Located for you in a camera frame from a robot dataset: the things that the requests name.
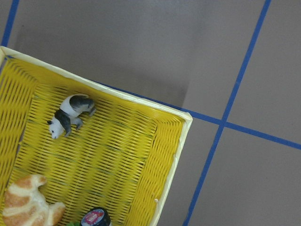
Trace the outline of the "yellow woven basket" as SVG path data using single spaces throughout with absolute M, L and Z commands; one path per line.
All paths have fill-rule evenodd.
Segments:
M 52 139 L 47 121 L 72 94 L 89 95 L 96 112 Z M 115 226 L 157 225 L 191 123 L 189 113 L 0 49 L 0 193 L 44 175 L 47 202 L 66 206 L 62 226 L 96 206 Z

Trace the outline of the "panda figurine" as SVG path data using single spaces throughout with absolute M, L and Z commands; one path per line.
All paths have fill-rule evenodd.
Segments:
M 88 112 L 92 116 L 96 111 L 95 102 L 86 94 L 74 94 L 68 96 L 54 113 L 51 120 L 47 121 L 52 139 L 59 138 L 65 131 L 64 137 L 71 134 L 71 125 L 76 125 L 80 129 L 83 121 L 79 116 L 83 112 Z

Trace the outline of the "small battery can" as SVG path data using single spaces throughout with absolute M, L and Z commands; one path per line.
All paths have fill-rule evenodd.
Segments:
M 92 208 L 80 221 L 81 226 L 112 226 L 108 211 L 103 207 Z

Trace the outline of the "toy croissant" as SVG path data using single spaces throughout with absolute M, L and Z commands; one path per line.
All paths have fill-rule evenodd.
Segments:
M 12 183 L 4 195 L 3 222 L 7 226 L 55 226 L 62 219 L 65 204 L 49 204 L 39 187 L 47 178 L 30 174 Z

